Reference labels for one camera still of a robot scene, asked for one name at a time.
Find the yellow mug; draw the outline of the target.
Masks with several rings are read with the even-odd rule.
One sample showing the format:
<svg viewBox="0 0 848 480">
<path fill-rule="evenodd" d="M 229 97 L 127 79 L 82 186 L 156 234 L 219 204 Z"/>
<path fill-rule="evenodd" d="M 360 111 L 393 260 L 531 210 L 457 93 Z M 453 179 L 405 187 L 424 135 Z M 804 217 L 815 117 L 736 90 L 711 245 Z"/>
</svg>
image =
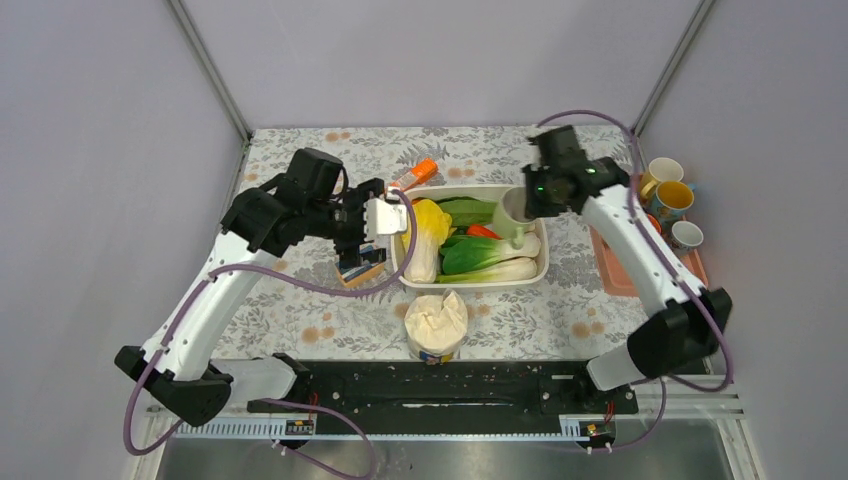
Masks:
<svg viewBox="0 0 848 480">
<path fill-rule="evenodd" d="M 684 168 L 676 160 L 668 157 L 655 158 L 641 175 L 639 196 L 643 200 L 649 199 L 661 183 L 681 181 L 683 178 Z"/>
</svg>

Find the light blue floral mug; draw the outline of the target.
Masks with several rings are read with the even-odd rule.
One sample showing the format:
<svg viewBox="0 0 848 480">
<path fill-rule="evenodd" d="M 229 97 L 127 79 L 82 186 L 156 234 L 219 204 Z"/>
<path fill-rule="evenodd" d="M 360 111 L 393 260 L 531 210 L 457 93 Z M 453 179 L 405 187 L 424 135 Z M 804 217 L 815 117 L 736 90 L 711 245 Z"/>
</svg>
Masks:
<svg viewBox="0 0 848 480">
<path fill-rule="evenodd" d="M 685 212 L 694 204 L 694 190 L 680 181 L 660 183 L 648 202 L 646 211 L 652 215 L 663 229 L 682 219 Z"/>
</svg>

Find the grey mug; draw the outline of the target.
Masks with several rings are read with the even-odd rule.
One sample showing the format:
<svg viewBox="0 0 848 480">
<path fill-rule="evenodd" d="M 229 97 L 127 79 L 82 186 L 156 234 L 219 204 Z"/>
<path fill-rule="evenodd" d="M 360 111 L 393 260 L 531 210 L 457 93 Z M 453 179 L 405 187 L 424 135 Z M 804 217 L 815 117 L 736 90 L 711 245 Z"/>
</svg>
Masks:
<svg viewBox="0 0 848 480">
<path fill-rule="evenodd" d="M 702 245 L 704 238 L 701 228 L 688 220 L 675 222 L 668 235 L 669 246 L 678 257 L 683 257 L 696 250 Z"/>
</svg>

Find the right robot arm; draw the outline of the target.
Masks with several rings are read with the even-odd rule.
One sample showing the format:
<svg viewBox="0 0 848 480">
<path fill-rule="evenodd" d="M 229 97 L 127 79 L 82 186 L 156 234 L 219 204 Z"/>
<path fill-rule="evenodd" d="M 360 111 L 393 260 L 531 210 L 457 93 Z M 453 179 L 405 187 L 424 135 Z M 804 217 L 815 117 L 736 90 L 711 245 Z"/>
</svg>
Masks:
<svg viewBox="0 0 848 480">
<path fill-rule="evenodd" d="M 597 412 L 612 400 L 613 390 L 715 354 L 732 300 L 722 288 L 708 289 L 676 257 L 634 199 L 629 174 L 611 158 L 589 159 L 571 126 L 529 142 L 539 157 L 522 169 L 527 216 L 582 216 L 611 248 L 647 315 L 625 345 L 581 368 L 573 386 L 577 405 Z"/>
</svg>

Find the orange mug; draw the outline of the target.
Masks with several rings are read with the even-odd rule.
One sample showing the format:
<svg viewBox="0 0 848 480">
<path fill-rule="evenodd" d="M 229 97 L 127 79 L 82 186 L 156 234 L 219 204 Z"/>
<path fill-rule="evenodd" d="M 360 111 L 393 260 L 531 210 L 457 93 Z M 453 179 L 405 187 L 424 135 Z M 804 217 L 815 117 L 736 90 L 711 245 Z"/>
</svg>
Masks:
<svg viewBox="0 0 848 480">
<path fill-rule="evenodd" d="M 651 214 L 648 214 L 648 215 L 647 215 L 647 218 L 648 218 L 648 220 L 649 220 L 650 224 L 654 227 L 654 229 L 655 229 L 655 230 L 656 230 L 659 234 L 662 234 L 662 233 L 663 233 L 663 229 L 662 229 L 662 225 L 660 224 L 660 222 L 659 222 L 659 221 L 658 221 L 658 220 L 657 220 L 657 219 L 656 219 L 653 215 L 651 215 Z"/>
</svg>

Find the light green cup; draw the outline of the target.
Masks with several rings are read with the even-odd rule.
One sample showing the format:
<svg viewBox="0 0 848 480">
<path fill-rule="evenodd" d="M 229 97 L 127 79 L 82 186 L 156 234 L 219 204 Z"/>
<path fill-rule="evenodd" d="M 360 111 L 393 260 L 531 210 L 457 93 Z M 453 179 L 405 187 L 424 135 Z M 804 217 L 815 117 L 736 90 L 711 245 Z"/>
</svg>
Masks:
<svg viewBox="0 0 848 480">
<path fill-rule="evenodd" d="M 497 202 L 493 217 L 493 231 L 514 248 L 521 248 L 525 235 L 533 229 L 533 220 L 526 216 L 526 192 L 524 187 L 507 190 Z"/>
</svg>

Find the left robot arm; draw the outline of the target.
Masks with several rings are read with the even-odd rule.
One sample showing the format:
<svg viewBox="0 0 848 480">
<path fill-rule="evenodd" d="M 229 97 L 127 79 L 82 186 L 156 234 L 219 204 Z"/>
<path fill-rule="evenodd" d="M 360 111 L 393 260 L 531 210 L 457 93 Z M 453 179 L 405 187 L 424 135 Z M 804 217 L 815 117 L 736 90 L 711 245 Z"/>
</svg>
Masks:
<svg viewBox="0 0 848 480">
<path fill-rule="evenodd" d="M 296 411 L 312 399 L 309 370 L 277 353 L 248 360 L 212 354 L 227 325 L 273 264 L 307 237 L 330 240 L 343 267 L 383 261 L 386 251 L 362 253 L 374 241 L 385 183 L 372 178 L 336 188 L 347 176 L 336 157 L 297 150 L 283 173 L 238 194 L 221 221 L 207 263 L 163 326 L 141 346 L 124 346 L 116 366 L 136 385 L 125 410 L 124 432 L 142 391 L 199 427 L 232 403 L 274 399 Z"/>
</svg>

